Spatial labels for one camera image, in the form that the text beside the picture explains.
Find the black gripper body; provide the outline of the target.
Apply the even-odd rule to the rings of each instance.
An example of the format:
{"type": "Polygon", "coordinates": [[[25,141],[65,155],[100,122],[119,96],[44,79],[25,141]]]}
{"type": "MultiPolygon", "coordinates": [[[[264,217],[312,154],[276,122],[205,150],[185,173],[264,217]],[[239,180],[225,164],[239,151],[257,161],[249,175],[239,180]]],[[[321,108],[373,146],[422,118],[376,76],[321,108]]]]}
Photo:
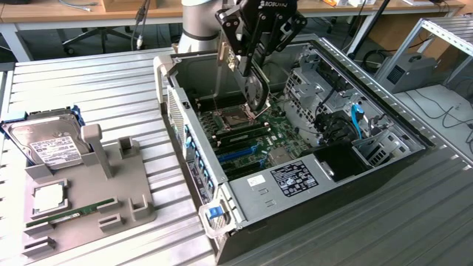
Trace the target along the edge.
{"type": "Polygon", "coordinates": [[[297,11],[297,1],[265,1],[265,0],[243,0],[236,4],[240,8],[240,13],[245,19],[253,19],[264,12],[269,14],[283,13],[293,14],[297,11]]]}

